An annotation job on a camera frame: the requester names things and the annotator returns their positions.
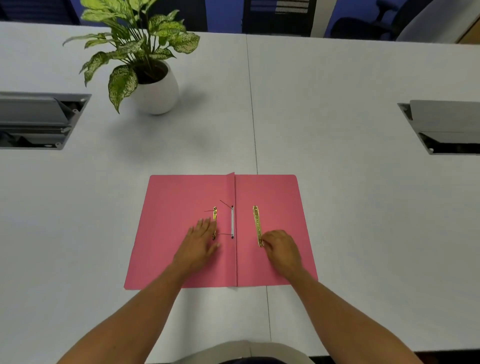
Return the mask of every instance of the pink folder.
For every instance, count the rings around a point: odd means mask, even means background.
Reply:
[[[234,238],[231,209],[234,206]],[[288,284],[258,246],[253,206],[262,231],[283,229],[297,243],[305,268],[317,279],[297,178],[293,175],[151,176],[125,289],[139,290],[171,263],[188,228],[217,207],[220,248],[184,287],[247,287]]]

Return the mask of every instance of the forearm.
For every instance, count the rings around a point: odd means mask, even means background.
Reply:
[[[116,313],[76,343],[59,364],[144,363],[186,279],[170,265]]]
[[[322,344],[337,364],[421,364],[400,339],[306,271],[291,283]]]

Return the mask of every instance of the white table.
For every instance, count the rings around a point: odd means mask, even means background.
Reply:
[[[181,102],[118,115],[116,62],[88,88],[98,28],[0,23],[0,90],[93,94],[62,151],[0,150],[0,362],[55,363],[135,292],[123,288],[151,174],[256,173],[245,35],[202,35],[170,62]],[[182,290],[149,363],[227,340],[269,341],[265,287]]]
[[[297,175],[319,280],[413,350],[480,347],[480,157],[430,156],[397,106],[480,101],[480,48],[247,41],[258,173]],[[268,302],[272,341],[326,354],[291,287]]]

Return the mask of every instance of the white plant pot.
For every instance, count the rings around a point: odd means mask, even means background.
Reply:
[[[179,99],[179,85],[168,63],[167,75],[154,84],[138,85],[130,95],[137,109],[147,114],[164,114],[175,106]]]

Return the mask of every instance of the hand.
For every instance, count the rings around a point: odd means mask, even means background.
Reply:
[[[218,243],[209,244],[215,229],[215,220],[211,222],[210,218],[198,220],[195,227],[188,229],[185,239],[173,257],[172,265],[187,276],[202,269],[220,246]]]
[[[283,230],[274,230],[262,235],[268,259],[275,269],[291,282],[303,271],[301,257],[292,237]]]

